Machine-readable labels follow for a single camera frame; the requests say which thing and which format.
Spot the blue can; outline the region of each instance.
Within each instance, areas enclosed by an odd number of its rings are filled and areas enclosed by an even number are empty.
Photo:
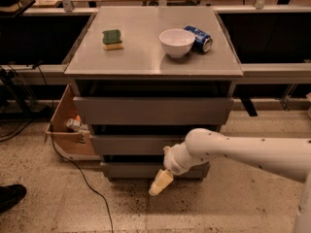
[[[195,36],[193,43],[195,49],[202,52],[207,52],[212,47],[213,39],[209,34],[192,26],[187,26],[184,29],[191,32]]]

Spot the beige object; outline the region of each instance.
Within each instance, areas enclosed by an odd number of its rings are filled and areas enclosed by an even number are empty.
[[[122,50],[124,49],[123,43],[115,44],[102,44],[104,50]]]
[[[159,170],[155,176],[155,181],[149,189],[149,194],[157,196],[161,193],[169,184],[174,181],[174,177],[169,170]]]
[[[90,142],[88,130],[83,132],[68,132],[67,121],[78,115],[73,102],[74,93],[70,85],[67,85],[57,109],[47,128],[46,134],[52,136],[53,140],[68,154],[95,155]]]

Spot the green sponge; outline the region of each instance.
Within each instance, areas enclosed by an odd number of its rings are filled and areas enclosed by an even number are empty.
[[[121,32],[118,29],[106,30],[102,32],[104,50],[120,50],[123,49],[121,40]]]

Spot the terrazzo floor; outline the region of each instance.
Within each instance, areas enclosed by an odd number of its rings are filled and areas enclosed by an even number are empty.
[[[311,138],[306,111],[231,112],[227,136]],[[16,124],[0,123],[1,135]],[[104,200],[46,140],[47,122],[33,122],[0,143],[0,185],[22,183],[26,197],[0,215],[0,232],[111,232]],[[149,180],[109,182],[98,161],[80,161],[90,185],[109,204],[114,232],[290,233],[302,190],[296,183],[225,158],[202,182],[176,180],[151,197]]]

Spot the person's foot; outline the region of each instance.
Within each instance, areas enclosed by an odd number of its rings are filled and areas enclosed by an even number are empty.
[[[16,205],[27,193],[21,184],[0,186],[0,214]]]

